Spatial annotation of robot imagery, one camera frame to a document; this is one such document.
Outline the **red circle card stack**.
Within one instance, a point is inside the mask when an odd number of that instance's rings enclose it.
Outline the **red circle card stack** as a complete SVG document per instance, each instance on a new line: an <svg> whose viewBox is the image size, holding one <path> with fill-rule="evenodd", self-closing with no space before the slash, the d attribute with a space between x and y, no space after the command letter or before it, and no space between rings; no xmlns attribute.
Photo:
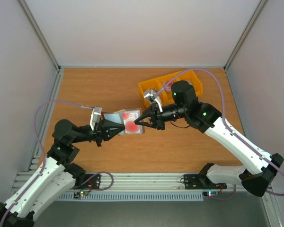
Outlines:
<svg viewBox="0 0 284 227"><path fill-rule="evenodd" d="M171 92L171 86L173 85L174 82L170 82L168 85L167 83L168 83L167 81L162 82L162 87L164 88L164 91L166 93L169 93Z"/></svg>

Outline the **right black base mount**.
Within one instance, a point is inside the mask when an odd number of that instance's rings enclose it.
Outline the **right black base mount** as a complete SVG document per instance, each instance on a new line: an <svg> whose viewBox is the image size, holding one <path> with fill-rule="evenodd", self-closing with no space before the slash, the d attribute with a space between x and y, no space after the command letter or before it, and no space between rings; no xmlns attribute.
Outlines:
<svg viewBox="0 0 284 227"><path fill-rule="evenodd" d="M227 184L225 183L213 183L206 175L200 174L185 174L183 175L183 184L187 190L218 190L227 189Z"/></svg>

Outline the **circuit board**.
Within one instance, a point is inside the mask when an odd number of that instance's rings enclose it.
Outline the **circuit board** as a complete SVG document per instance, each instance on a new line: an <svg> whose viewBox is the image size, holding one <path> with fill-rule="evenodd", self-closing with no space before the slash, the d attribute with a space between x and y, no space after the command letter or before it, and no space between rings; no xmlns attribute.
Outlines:
<svg viewBox="0 0 284 227"><path fill-rule="evenodd" d="M203 196L204 197L215 197L215 196L218 196L220 193L217 192L217 191L206 191L206 192L203 192Z"/></svg>
<svg viewBox="0 0 284 227"><path fill-rule="evenodd" d="M89 194L88 191L80 191L80 192L74 192L73 193L73 198L74 199L81 199Z"/></svg>

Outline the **brown leather card holder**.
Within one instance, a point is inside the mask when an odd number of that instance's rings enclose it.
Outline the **brown leather card holder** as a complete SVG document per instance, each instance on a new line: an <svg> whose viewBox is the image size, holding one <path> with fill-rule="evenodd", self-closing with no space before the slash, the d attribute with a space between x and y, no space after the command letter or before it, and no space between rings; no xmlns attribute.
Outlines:
<svg viewBox="0 0 284 227"><path fill-rule="evenodd" d="M103 112L103 119L112 121L114 123L122 124L124 130L118 133L119 136L125 134L143 134L144 127L135 124L135 120L142 115L142 109L122 109L116 112Z"/></svg>

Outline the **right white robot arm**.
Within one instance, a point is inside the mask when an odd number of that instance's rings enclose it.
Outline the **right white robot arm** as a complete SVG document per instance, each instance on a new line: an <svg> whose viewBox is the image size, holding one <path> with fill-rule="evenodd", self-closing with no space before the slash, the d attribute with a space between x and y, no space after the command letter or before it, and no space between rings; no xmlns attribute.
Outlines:
<svg viewBox="0 0 284 227"><path fill-rule="evenodd" d="M143 96L150 106L135 124L165 129L165 122L183 118L187 124L213 138L242 163L241 166L206 164L199 172L199 183L204 187L227 183L242 186L249 193L262 197L284 161L279 154L269 154L246 139L222 117L222 113L208 103L198 100L195 89L180 80L171 86L173 104L163 106L155 92L148 89Z"/></svg>

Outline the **yellow three-compartment bin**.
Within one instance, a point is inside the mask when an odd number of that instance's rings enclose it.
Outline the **yellow three-compartment bin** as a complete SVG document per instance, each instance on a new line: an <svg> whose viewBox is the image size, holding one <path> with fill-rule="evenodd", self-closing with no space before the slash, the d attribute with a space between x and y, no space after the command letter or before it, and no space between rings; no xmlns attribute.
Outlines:
<svg viewBox="0 0 284 227"><path fill-rule="evenodd" d="M143 104L147 108L150 106L150 103L144 98L144 92L148 89L154 90L155 93L158 92L162 87L164 87L172 78L182 71L177 71L175 73L163 75L153 79L145 80L138 83L139 91L143 99ZM171 86L173 83L185 80L195 89L195 94L197 97L203 94L203 84L197 77L194 71L189 71L181 74L176 79L174 79L164 90L159 94L159 97L163 105L173 104L174 100L172 98Z"/></svg>

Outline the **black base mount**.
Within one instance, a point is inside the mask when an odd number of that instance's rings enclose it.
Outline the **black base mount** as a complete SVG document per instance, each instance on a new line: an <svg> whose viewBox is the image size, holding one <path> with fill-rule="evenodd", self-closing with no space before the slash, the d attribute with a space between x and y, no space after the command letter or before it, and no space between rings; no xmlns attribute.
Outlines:
<svg viewBox="0 0 284 227"><path fill-rule="evenodd" d="M218 190L227 189L227 184L225 183L213 183L206 175L200 174L185 174L183 175L183 184L187 190Z"/></svg>
<svg viewBox="0 0 284 227"><path fill-rule="evenodd" d="M101 182L101 174L97 174L94 177L92 177L92 175L93 174L86 174L83 180L84 184L82 184L81 186L74 186L72 189L89 190L91 187L93 190L99 189Z"/></svg>

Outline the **right circuit board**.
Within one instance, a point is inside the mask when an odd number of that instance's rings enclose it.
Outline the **right circuit board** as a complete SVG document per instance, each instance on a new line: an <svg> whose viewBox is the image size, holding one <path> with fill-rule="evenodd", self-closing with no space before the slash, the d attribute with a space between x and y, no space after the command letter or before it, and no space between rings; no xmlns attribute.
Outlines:
<svg viewBox="0 0 284 227"><path fill-rule="evenodd" d="M220 193L217 192L217 191L206 191L206 192L203 192L203 196L204 197L215 197L215 196L218 196Z"/></svg>

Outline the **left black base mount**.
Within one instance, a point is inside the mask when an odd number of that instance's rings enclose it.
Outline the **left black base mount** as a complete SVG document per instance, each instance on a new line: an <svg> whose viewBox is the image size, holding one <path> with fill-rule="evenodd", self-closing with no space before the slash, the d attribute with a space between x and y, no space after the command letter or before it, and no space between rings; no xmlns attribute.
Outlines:
<svg viewBox="0 0 284 227"><path fill-rule="evenodd" d="M92 175L93 174L86 174L83 180L84 184L82 184L81 186L74 186L72 189L89 190L91 187L93 190L99 189L101 182L101 174L97 174L94 177L92 177Z"/></svg>

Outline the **aluminium front rail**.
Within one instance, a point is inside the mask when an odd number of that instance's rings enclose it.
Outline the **aluminium front rail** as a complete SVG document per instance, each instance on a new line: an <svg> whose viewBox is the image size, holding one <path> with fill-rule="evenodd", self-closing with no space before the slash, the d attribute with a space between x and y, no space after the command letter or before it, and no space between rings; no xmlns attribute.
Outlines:
<svg viewBox="0 0 284 227"><path fill-rule="evenodd" d="M33 172L18 172L11 188L11 195L16 193L32 176ZM112 173L113 185L105 192L186 192L183 175L192 173ZM101 174L100 189L111 184L111 177ZM223 192L232 192L234 186L227 184Z"/></svg>

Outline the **left circuit board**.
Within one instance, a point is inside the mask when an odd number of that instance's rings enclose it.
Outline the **left circuit board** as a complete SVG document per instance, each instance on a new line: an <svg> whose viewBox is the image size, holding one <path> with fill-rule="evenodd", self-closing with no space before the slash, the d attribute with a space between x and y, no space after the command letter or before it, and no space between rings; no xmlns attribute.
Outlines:
<svg viewBox="0 0 284 227"><path fill-rule="evenodd" d="M89 194L88 191L80 191L80 192L74 192L73 193L73 198L74 199L81 199Z"/></svg>

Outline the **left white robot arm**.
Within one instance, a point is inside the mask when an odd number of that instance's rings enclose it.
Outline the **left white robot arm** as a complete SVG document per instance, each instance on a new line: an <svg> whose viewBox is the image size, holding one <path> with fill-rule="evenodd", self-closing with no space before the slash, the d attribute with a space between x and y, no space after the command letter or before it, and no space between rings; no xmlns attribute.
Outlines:
<svg viewBox="0 0 284 227"><path fill-rule="evenodd" d="M85 185L86 171L73 163L79 152L74 143L94 141L101 146L123 130L123 124L109 120L100 120L93 128L58 121L52 134L54 143L41 166L12 197L0 202L0 227L32 227L61 194Z"/></svg>

